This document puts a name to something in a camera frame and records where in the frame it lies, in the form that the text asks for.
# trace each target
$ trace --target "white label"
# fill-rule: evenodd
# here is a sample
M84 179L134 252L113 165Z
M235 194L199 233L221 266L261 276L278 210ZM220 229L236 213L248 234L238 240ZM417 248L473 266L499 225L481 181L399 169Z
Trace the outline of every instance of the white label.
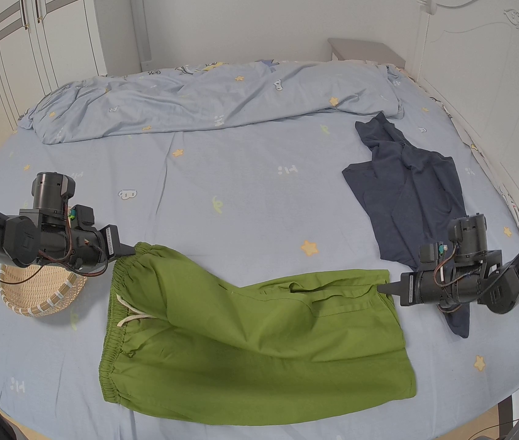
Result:
M107 228L107 246L109 246L109 256L113 256L115 252L113 251L113 238L111 237L111 229Z
M412 303L412 294L414 293L414 276L410 274L410 291L408 293L408 302Z

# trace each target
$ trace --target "white headboard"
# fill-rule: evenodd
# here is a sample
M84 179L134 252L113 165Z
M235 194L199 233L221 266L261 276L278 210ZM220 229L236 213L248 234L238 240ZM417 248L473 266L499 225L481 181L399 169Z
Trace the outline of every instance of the white headboard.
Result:
M406 70L443 101L519 220L519 0L418 2Z

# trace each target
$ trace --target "white wardrobe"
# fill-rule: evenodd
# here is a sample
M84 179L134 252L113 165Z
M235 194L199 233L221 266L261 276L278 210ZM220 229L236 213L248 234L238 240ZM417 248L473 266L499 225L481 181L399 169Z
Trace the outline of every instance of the white wardrobe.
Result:
M130 0L0 0L0 147L59 86L139 71Z

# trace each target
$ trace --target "nightstand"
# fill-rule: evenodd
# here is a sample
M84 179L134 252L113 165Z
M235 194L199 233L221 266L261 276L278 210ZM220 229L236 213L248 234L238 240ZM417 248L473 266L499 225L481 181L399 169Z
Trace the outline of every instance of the nightstand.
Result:
M329 44L333 49L334 61L372 61L377 63L392 63L399 69L403 69L406 62L381 42L358 39L329 38Z

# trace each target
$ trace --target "drawstring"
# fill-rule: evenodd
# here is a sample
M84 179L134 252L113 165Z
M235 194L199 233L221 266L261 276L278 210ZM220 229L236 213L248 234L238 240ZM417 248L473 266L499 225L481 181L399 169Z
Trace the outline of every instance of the drawstring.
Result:
M117 294L117 300L120 304L122 304L125 308L129 308L132 312L137 314L130 314L126 318L123 318L117 323L118 327L123 327L125 323L128 323L129 321L133 321L134 319L146 319L146 318L153 318L155 319L155 316L152 316L151 314L147 314L144 312L140 312L138 309L134 308L130 304L128 304L124 299L121 298L119 294Z

